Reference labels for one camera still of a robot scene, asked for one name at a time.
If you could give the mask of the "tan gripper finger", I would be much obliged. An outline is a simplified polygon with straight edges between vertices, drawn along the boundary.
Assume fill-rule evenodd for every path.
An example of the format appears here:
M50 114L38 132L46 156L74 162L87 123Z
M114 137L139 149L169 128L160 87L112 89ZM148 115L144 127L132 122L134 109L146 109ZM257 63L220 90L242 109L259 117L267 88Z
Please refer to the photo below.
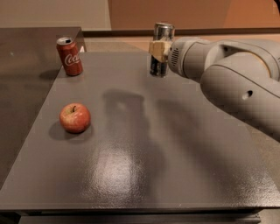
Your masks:
M171 41L154 40L149 44L149 54L161 63L168 61L168 54L171 49Z

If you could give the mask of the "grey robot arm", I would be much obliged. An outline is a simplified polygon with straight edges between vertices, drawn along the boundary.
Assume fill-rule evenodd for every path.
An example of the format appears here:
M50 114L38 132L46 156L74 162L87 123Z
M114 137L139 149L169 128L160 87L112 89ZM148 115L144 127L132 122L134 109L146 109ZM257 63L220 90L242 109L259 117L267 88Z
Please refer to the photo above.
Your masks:
M267 39L153 40L149 54L196 81L217 108L280 141L280 44Z

